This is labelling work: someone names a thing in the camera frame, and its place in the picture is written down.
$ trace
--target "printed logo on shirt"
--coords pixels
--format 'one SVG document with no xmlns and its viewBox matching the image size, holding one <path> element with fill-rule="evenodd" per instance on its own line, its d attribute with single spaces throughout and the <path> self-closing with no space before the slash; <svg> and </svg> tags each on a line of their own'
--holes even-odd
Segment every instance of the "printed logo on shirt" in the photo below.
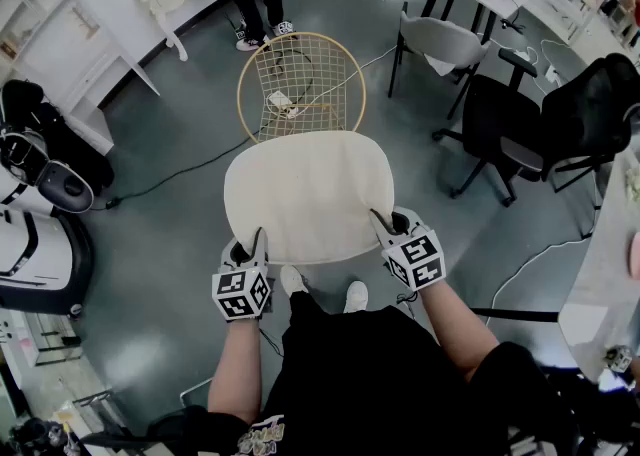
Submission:
<svg viewBox="0 0 640 456">
<path fill-rule="evenodd" d="M 252 456 L 267 456 L 278 453 L 278 442 L 284 437 L 284 415 L 274 415 L 251 426 L 238 440 L 238 453 Z"/>
</svg>

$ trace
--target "black shirt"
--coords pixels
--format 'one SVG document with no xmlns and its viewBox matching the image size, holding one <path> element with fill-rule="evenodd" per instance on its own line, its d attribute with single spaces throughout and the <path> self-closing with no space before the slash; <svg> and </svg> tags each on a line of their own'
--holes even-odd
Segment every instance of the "black shirt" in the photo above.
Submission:
<svg viewBox="0 0 640 456">
<path fill-rule="evenodd" d="M 309 454 L 509 454 L 533 437 L 574 454 L 571 411 L 530 353 L 501 344 L 470 383 L 433 337 L 398 309 L 299 321 L 253 426 L 209 413 L 190 434 L 197 450 Z"/>
</svg>

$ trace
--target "white sneaker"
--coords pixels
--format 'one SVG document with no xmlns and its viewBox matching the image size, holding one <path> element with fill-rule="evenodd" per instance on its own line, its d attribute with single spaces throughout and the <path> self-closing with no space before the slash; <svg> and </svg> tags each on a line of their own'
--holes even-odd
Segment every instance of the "white sneaker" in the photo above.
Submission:
<svg viewBox="0 0 640 456">
<path fill-rule="evenodd" d="M 369 291 L 363 282 L 353 282 L 347 291 L 347 302 L 344 306 L 344 313 L 358 312 L 367 309 L 369 301 Z"/>
<path fill-rule="evenodd" d="M 262 42 L 259 40 L 254 40 L 253 38 L 243 38 L 242 40 L 238 40 L 236 42 L 236 49 L 239 51 L 255 51 L 256 49 L 260 49 L 263 44 L 270 42 L 271 39 L 265 35 Z"/>
<path fill-rule="evenodd" d="M 293 33 L 293 24 L 288 20 L 283 20 L 280 24 L 276 24 L 271 28 L 276 36 L 288 35 Z"/>
<path fill-rule="evenodd" d="M 282 266 L 280 270 L 280 281 L 282 282 L 282 288 L 287 296 L 291 298 L 294 292 L 309 292 L 302 281 L 302 275 L 293 266 Z"/>
</svg>

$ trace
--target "sneaker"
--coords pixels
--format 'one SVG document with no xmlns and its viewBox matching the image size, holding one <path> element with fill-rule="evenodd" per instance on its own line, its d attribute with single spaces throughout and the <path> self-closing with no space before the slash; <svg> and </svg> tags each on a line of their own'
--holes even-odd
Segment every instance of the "sneaker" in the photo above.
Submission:
<svg viewBox="0 0 640 456">
<path fill-rule="evenodd" d="M 353 282 L 347 291 L 347 302 L 344 306 L 344 313 L 358 312 L 367 309 L 369 301 L 369 291 L 363 282 Z"/>
<path fill-rule="evenodd" d="M 293 33 L 293 24 L 288 20 L 283 20 L 280 24 L 276 24 L 271 28 L 276 36 L 288 35 Z"/>
<path fill-rule="evenodd" d="M 260 49 L 263 44 L 270 42 L 270 38 L 265 35 L 262 42 L 259 40 L 255 40 L 253 38 L 243 38 L 242 40 L 238 40 L 236 42 L 236 49 L 239 51 L 255 51 L 256 49 Z"/>
<path fill-rule="evenodd" d="M 293 266 L 282 266 L 280 270 L 280 281 L 282 282 L 282 288 L 287 296 L 291 298 L 294 292 L 309 292 L 302 281 L 302 275 Z"/>
</svg>

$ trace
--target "black office chair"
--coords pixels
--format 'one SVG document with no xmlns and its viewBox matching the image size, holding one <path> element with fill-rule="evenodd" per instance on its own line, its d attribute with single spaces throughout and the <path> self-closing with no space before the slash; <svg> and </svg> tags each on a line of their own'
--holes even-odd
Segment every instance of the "black office chair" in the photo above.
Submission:
<svg viewBox="0 0 640 456">
<path fill-rule="evenodd" d="M 558 162 L 584 158 L 555 170 L 584 169 L 556 188 L 557 193 L 627 147 L 630 116 L 640 109 L 640 75 L 627 57 L 610 54 L 597 59 L 573 81 L 547 95 L 540 111 L 517 91 L 524 73 L 535 78 L 536 69 L 506 49 L 500 49 L 498 55 L 514 66 L 509 86 L 474 76 L 464 104 L 462 134 L 440 129 L 432 135 L 435 141 L 444 136 L 461 141 L 467 153 L 480 159 L 451 198 L 461 195 L 484 165 L 491 163 L 509 192 L 502 202 L 508 207 L 516 200 L 511 186 L 515 175 L 546 181 Z"/>
</svg>

